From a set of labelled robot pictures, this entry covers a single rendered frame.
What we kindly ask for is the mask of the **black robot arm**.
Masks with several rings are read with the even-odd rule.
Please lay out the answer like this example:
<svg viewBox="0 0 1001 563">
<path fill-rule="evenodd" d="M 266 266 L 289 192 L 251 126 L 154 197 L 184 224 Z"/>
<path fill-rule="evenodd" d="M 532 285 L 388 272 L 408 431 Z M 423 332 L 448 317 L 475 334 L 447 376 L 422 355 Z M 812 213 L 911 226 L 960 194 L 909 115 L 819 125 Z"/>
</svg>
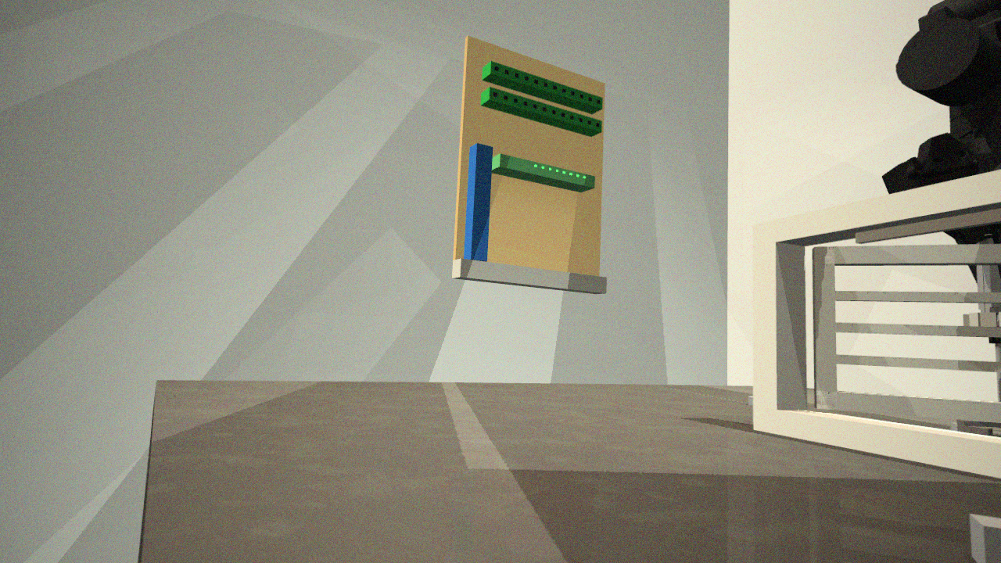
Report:
<svg viewBox="0 0 1001 563">
<path fill-rule="evenodd" d="M 1001 106 L 1001 0 L 945 0 L 918 23 L 896 64 L 899 81 L 948 106 L 949 124 L 968 112 Z M 948 132 L 929 138 L 917 157 L 882 178 L 891 195 L 993 170 L 985 135 L 972 128 L 964 144 Z"/>
</svg>

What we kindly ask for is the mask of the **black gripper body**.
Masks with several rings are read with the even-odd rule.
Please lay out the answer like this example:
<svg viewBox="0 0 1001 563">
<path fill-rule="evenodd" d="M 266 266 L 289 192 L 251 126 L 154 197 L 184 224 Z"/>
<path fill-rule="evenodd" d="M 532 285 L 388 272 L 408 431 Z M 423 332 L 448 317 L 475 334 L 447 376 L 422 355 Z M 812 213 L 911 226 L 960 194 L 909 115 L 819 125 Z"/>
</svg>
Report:
<svg viewBox="0 0 1001 563">
<path fill-rule="evenodd" d="M 1001 106 L 980 108 L 950 122 L 950 134 L 963 144 L 972 128 L 978 128 L 978 135 L 985 135 L 996 170 L 1001 170 Z"/>
</svg>

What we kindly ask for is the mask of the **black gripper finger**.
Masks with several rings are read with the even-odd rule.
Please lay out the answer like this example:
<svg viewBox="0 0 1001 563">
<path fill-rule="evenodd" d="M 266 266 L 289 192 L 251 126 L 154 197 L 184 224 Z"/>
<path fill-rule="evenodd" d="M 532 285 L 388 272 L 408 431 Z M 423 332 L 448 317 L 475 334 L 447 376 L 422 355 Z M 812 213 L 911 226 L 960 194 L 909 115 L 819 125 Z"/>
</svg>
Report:
<svg viewBox="0 0 1001 563">
<path fill-rule="evenodd" d="M 1001 245 L 1001 222 L 1000 224 L 990 224 L 989 227 L 992 229 L 992 238 L 994 245 Z M 999 268 L 999 275 L 1001 278 L 1001 266 Z"/>
<path fill-rule="evenodd" d="M 984 225 L 984 227 L 973 227 L 973 228 L 963 228 L 963 229 L 951 229 L 951 231 L 944 231 L 945 234 L 954 238 L 957 245 L 976 245 L 984 238 L 986 234 L 991 234 L 992 229 L 989 225 Z M 975 282 L 978 284 L 977 277 L 977 266 L 968 266 Z"/>
</svg>

